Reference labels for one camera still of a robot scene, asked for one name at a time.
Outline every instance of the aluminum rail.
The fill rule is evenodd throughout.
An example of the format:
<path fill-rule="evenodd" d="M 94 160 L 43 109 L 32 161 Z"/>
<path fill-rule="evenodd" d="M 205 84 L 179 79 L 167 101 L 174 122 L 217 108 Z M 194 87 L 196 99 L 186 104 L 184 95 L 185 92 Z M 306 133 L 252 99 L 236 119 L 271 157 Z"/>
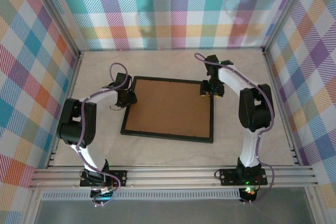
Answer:
<path fill-rule="evenodd" d="M 112 170 L 127 170 L 127 183 L 122 189 L 215 189 L 244 188 L 221 186 L 214 177 L 220 168 L 235 166 L 118 166 Z M 85 189 L 79 187 L 81 166 L 50 167 L 35 171 L 30 189 Z M 271 170 L 264 167 L 270 182 Z M 310 166 L 274 166 L 274 187 L 316 187 L 317 179 Z"/>

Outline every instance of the black picture frame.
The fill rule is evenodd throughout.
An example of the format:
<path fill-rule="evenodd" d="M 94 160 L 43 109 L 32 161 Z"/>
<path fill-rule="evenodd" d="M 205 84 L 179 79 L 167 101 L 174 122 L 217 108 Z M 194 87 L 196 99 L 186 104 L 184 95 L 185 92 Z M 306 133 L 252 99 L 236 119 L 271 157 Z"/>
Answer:
<path fill-rule="evenodd" d="M 192 80 L 134 76 L 133 84 L 131 87 L 132 90 L 134 90 L 137 80 L 182 82 L 182 83 L 193 83 L 193 84 L 202 83 L 201 81 L 192 81 Z M 120 134 L 122 135 L 144 136 L 144 137 L 153 137 L 153 138 L 163 138 L 163 139 L 168 139 L 168 140 L 180 140 L 180 141 L 190 141 L 190 142 L 200 142 L 200 143 L 210 143 L 210 144 L 214 142 L 214 97 L 213 95 L 210 97 L 210 129 L 209 129 L 210 136 L 209 137 L 185 136 L 185 135 L 174 135 L 174 134 L 163 134 L 163 133 L 155 133 L 155 132 L 126 130 L 125 127 L 126 127 L 126 123 L 127 123 L 128 115 L 130 113 L 131 106 L 132 105 L 127 106 L 125 114 L 124 114 L 124 119 L 122 121 L 122 126 L 120 130 Z"/>

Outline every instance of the ventilation grille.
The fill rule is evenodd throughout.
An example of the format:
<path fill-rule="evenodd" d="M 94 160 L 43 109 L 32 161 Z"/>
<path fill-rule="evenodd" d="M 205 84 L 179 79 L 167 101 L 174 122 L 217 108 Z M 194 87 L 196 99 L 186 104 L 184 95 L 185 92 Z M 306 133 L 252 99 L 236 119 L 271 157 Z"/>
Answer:
<path fill-rule="evenodd" d="M 190 189 L 190 190 L 122 190 L 115 199 L 121 200 L 190 200 L 238 199 L 239 189 Z M 88 200 L 90 191 L 45 191 L 42 200 Z"/>

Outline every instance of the black mounting plate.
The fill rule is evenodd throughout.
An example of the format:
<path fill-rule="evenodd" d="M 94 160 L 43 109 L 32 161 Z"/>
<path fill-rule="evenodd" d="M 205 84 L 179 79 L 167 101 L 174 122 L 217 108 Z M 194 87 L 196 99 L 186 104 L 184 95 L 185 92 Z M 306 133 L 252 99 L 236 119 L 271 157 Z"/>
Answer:
<path fill-rule="evenodd" d="M 267 177 L 264 169 L 260 169 L 257 176 L 248 177 L 243 181 L 238 178 L 236 169 L 219 170 L 220 184 L 222 186 L 259 186 L 259 181 L 256 177 L 259 178 L 260 185 L 267 185 Z"/>
<path fill-rule="evenodd" d="M 126 186 L 127 170 L 109 170 L 109 171 L 106 171 L 106 173 L 117 177 L 121 182 L 121 186 Z M 101 187 L 95 183 L 89 183 L 89 181 L 87 180 L 81 180 L 79 183 L 79 186 L 80 187 Z M 111 186 L 111 177 L 106 176 L 106 186 Z M 117 186 L 118 186 L 118 182 L 114 179 L 113 187 L 117 187 Z"/>

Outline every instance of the plaid fabric wall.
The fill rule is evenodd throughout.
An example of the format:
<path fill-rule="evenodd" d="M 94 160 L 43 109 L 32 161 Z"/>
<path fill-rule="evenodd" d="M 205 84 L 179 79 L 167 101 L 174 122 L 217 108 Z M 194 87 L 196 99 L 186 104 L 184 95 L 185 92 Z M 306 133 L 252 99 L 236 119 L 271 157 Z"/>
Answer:
<path fill-rule="evenodd" d="M 55 1 L 90 50 L 128 50 L 260 47 L 287 0 Z"/>
<path fill-rule="evenodd" d="M 336 223 L 336 0 L 299 0 L 271 50 L 295 141 Z"/>
<path fill-rule="evenodd" d="M 41 0 L 0 0 L 0 223 L 18 223 L 42 168 L 75 57 Z"/>

